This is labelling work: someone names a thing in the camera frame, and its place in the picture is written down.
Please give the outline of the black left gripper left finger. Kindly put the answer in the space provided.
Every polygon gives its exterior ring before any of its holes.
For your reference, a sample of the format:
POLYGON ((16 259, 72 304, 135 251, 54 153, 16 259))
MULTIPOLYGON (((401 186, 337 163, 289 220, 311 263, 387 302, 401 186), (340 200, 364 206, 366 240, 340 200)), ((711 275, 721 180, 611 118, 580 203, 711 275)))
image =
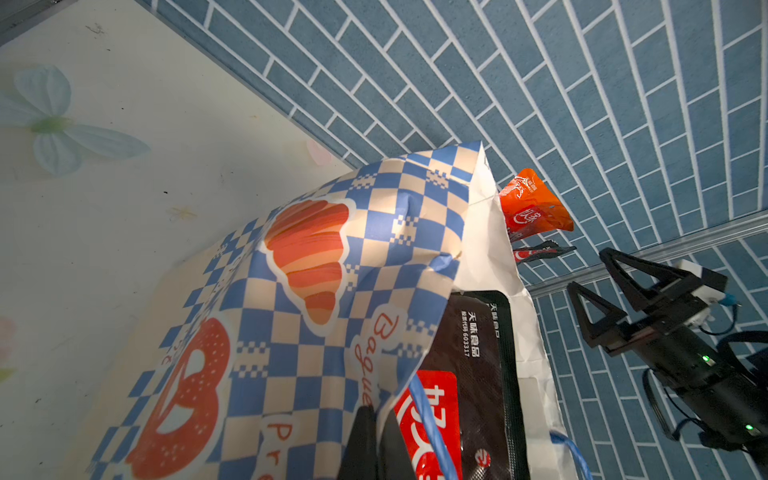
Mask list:
POLYGON ((377 461, 375 412, 371 406, 361 406, 352 425, 337 479, 376 480, 377 461))

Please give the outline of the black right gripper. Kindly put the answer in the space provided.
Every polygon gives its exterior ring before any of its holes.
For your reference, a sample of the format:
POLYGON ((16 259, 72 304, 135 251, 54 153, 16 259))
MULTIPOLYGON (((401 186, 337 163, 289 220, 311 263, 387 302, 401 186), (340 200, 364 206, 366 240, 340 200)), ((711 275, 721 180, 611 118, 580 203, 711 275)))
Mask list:
MULTIPOLYGON (((703 287, 694 273, 605 248, 599 253, 613 281, 635 311, 699 312, 709 304, 694 294, 703 287)), ((706 447, 765 447, 767 445, 767 352, 752 355, 747 368, 734 354, 733 343, 767 343, 765 331, 736 332, 716 346, 707 344, 687 327, 666 335, 641 334, 625 318, 627 312, 570 282, 567 293, 584 341, 591 348, 611 350, 613 356, 635 352, 648 369, 642 385, 663 434, 679 441, 687 425, 700 429, 706 447), (592 320, 587 305, 601 316, 592 320), (688 407, 684 419, 667 422, 652 385, 656 378, 688 407)))

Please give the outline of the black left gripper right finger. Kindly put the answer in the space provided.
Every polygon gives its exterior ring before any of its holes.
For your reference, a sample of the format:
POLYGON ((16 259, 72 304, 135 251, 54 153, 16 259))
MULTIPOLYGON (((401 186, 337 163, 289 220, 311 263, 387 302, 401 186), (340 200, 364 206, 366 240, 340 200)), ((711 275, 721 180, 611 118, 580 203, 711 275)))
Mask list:
POLYGON ((379 441, 377 478, 379 480, 415 480, 411 458, 395 413, 390 411, 379 441))

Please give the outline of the black red condiment packet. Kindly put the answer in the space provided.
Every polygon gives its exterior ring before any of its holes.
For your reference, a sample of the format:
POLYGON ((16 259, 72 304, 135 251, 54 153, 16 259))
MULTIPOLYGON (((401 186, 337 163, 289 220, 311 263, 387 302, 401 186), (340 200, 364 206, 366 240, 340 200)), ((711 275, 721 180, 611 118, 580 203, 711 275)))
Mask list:
POLYGON ((530 478, 503 293, 452 294, 418 377, 459 478, 530 478))

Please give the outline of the dark green fish condiment packet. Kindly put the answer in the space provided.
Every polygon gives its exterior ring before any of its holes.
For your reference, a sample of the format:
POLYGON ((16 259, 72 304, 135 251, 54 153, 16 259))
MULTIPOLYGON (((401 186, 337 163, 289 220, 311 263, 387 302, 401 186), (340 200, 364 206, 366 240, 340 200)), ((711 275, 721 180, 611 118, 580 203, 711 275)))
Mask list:
POLYGON ((575 246, 560 246, 553 240, 544 241, 531 247, 522 247, 514 251, 515 261, 530 263, 537 260, 553 259, 576 250, 575 246))

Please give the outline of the orange condiment packet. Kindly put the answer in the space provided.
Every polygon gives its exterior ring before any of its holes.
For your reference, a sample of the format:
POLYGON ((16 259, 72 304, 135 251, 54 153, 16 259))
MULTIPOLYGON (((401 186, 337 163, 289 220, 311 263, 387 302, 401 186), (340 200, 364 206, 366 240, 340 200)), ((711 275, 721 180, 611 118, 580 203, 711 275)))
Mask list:
POLYGON ((574 229, 565 206, 532 169, 522 170, 499 196, 512 243, 554 230, 574 229))

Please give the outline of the blue checkered paper bag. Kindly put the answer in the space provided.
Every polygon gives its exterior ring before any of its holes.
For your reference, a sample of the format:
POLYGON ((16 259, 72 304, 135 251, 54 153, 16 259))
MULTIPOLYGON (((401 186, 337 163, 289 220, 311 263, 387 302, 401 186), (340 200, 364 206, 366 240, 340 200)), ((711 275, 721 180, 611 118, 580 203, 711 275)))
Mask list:
POLYGON ((382 160, 175 269, 119 355, 65 479, 337 479, 361 406, 416 479, 461 479, 418 370, 452 294, 510 302, 528 479, 574 479, 532 299, 481 142, 382 160))

